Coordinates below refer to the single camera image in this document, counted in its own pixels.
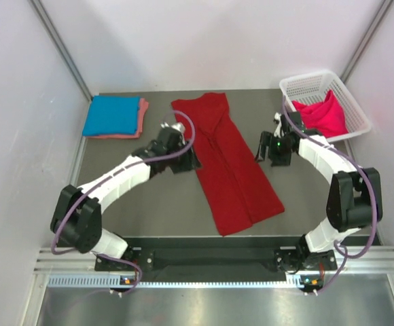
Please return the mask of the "red t-shirt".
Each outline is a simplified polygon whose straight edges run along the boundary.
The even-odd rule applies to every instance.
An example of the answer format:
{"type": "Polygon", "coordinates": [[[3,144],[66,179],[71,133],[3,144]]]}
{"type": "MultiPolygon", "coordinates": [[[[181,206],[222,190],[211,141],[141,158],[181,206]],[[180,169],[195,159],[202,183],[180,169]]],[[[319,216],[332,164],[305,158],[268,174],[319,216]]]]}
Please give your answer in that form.
{"type": "Polygon", "coordinates": [[[241,232],[284,212],[285,207],[230,117],[224,93],[171,103],[185,137],[195,129],[198,180],[222,236],[241,232]]]}

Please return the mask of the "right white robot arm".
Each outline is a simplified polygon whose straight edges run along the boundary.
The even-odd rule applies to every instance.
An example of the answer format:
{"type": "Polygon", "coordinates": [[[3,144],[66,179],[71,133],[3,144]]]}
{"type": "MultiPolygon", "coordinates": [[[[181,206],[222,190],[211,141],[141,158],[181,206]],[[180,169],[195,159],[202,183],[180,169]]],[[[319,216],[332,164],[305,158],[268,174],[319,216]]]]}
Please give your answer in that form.
{"type": "Polygon", "coordinates": [[[260,135],[255,161],[289,166],[296,153],[329,183],[325,218],[299,239],[294,253],[277,253],[278,267],[292,273],[321,266],[334,270],[334,247],[363,228],[375,232],[382,219],[380,174],[375,168],[359,167],[318,130],[307,129],[298,112],[276,113],[274,122],[274,132],[260,135]]]}

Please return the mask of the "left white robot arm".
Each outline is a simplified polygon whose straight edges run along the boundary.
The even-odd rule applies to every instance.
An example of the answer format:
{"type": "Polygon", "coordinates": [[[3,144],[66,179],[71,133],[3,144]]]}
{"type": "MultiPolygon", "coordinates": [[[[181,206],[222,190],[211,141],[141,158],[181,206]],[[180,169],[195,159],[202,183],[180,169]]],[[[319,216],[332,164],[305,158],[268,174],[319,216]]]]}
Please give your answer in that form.
{"type": "Polygon", "coordinates": [[[182,123],[163,123],[156,139],[133,151],[103,176],[79,187],[64,187],[50,224],[55,235],[52,244],[63,241],[79,253],[107,256],[117,268],[129,268],[134,254],[122,237],[102,227],[103,213],[131,189],[167,168],[175,174],[200,168],[184,132],[182,123]]]}

